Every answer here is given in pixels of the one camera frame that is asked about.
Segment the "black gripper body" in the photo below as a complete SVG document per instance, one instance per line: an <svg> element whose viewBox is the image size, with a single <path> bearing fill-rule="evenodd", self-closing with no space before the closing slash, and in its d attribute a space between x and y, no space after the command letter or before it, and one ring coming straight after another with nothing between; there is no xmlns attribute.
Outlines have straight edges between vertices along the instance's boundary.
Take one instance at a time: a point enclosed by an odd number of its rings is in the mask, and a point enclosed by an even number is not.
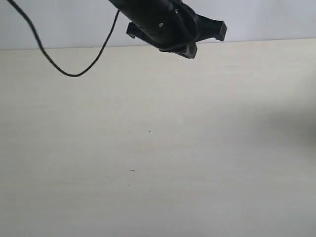
<svg viewBox="0 0 316 237"><path fill-rule="evenodd" d="M195 42L198 15L181 0L112 0L150 39L162 46Z"/></svg>

